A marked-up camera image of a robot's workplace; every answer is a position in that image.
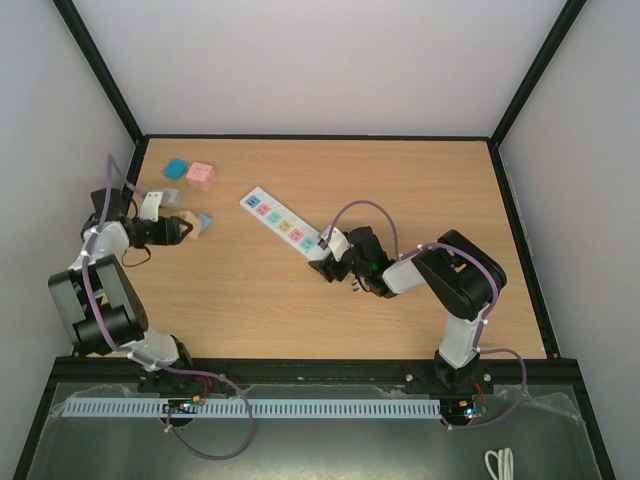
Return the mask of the orange wooden cube adapter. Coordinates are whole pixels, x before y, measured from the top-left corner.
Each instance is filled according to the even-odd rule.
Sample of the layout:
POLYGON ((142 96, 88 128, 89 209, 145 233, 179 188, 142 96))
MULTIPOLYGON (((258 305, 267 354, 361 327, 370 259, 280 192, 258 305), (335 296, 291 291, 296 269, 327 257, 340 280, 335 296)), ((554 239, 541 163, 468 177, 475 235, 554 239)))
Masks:
POLYGON ((193 240, 198 239, 200 236, 201 227, 202 227, 202 222, 200 218, 190 210, 182 211, 179 214, 179 216, 192 226, 192 229, 190 233, 187 235, 187 237, 193 240))

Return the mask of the white USB charger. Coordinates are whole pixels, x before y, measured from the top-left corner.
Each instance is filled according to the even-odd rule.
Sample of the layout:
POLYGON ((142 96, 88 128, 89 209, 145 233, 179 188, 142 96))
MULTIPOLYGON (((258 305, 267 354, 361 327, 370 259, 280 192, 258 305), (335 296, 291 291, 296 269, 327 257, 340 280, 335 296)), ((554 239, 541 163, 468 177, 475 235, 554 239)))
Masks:
POLYGON ((181 193, 176 188, 161 188, 151 191, 151 194, 159 200, 160 208, 174 208, 178 205, 181 193))

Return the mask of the light blue side plug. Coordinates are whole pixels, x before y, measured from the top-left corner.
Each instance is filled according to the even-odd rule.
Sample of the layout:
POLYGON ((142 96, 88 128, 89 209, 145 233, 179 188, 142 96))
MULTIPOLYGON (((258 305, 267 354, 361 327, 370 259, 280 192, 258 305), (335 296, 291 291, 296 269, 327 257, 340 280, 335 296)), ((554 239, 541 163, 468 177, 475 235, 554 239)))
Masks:
POLYGON ((205 213, 199 213, 197 217, 200 220, 200 224, 201 224, 200 233, 204 234, 211 227, 213 223, 212 218, 206 215, 205 213))

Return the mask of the blue cube plug adapter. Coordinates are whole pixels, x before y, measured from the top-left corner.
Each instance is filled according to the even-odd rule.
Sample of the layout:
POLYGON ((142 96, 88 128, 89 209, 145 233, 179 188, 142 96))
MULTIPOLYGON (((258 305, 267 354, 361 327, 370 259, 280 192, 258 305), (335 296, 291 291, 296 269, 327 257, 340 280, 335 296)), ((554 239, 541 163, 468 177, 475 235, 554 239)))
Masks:
POLYGON ((186 161, 179 158, 173 158, 164 167, 163 175, 172 180, 179 180, 185 175, 188 168, 189 165, 186 161))

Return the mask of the pink cube socket adapter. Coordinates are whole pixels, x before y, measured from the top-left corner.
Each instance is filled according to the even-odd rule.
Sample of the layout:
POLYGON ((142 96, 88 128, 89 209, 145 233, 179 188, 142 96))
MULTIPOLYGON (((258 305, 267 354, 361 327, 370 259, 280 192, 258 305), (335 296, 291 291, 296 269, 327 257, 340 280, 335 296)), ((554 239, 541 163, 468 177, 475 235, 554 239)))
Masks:
POLYGON ((216 172, 214 167, 201 162, 193 162, 185 176, 190 188, 203 192, 212 189, 215 177, 216 172))

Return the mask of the white power strip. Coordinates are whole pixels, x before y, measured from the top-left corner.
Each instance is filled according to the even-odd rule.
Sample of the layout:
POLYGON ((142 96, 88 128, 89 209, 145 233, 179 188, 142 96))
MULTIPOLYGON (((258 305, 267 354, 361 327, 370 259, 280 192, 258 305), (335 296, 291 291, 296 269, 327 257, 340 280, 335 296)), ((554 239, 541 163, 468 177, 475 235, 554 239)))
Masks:
POLYGON ((320 233, 262 188, 255 187, 239 205, 307 261, 329 255, 329 249, 320 246, 320 233))

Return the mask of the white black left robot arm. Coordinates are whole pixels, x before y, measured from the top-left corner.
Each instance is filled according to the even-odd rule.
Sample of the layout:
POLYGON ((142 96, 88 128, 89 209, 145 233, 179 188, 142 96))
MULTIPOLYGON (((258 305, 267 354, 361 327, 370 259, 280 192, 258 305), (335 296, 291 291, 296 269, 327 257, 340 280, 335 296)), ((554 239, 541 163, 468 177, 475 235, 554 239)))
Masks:
POLYGON ((123 263, 131 249, 177 246, 194 231, 192 222, 161 214, 176 195, 175 189, 152 190, 138 205, 119 189, 91 194, 94 212, 81 229, 80 253, 48 279, 74 355, 122 354, 151 374, 193 368, 182 342, 150 326, 123 263))

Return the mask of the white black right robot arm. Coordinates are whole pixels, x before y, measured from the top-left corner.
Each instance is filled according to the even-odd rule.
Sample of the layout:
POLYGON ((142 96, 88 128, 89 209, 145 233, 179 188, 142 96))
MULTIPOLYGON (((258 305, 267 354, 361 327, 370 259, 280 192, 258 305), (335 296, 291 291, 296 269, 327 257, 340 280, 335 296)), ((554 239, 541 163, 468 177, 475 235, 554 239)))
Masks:
POLYGON ((479 338, 507 284, 502 267, 456 230, 394 260, 369 226, 319 236, 321 256, 309 266, 327 282, 353 277, 354 290, 393 298, 428 286, 446 310, 444 337, 434 354, 434 374, 445 390, 466 385, 479 360, 479 338))

